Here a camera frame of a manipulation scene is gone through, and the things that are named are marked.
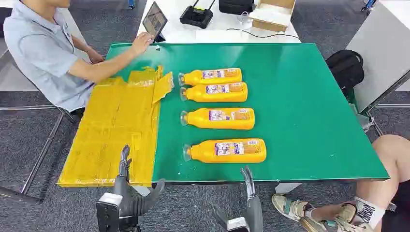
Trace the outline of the person's right hand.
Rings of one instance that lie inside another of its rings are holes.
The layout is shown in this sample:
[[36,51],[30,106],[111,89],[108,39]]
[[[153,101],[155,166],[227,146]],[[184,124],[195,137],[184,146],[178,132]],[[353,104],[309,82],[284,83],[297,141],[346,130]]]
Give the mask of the person's right hand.
[[153,40],[154,36],[149,34],[148,32],[141,32],[140,34],[138,34],[131,45],[131,51],[134,57],[143,54],[147,50],[149,45],[153,42]]

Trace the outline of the person's left hand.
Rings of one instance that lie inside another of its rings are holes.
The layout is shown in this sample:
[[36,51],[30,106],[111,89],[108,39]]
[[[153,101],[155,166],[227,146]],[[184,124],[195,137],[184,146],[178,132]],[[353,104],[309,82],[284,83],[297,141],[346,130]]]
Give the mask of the person's left hand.
[[99,54],[93,48],[89,48],[86,51],[86,53],[87,53],[87,55],[88,55],[88,57],[89,57],[92,64],[97,64],[97,63],[105,61],[105,57],[102,56],[101,54]]

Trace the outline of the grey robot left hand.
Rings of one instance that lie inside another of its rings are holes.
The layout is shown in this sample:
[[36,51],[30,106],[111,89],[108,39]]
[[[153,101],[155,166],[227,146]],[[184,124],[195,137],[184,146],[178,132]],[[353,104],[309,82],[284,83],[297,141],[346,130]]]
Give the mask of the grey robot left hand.
[[121,195],[122,200],[119,206],[119,216],[142,216],[145,214],[159,198],[165,188],[165,179],[160,179],[155,188],[146,196],[137,196],[137,191],[129,182],[129,167],[132,159],[128,158],[130,146],[125,145],[120,153],[119,174],[114,183],[114,194]]

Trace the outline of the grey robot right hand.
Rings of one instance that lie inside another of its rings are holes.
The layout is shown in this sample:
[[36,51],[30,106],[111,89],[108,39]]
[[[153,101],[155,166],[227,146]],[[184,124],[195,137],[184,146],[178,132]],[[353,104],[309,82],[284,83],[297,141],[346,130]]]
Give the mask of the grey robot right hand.
[[263,231],[263,212],[259,196],[256,194],[253,175],[248,166],[240,170],[246,185],[247,201],[244,215],[228,219],[217,206],[212,206],[212,216],[226,232],[261,232]]

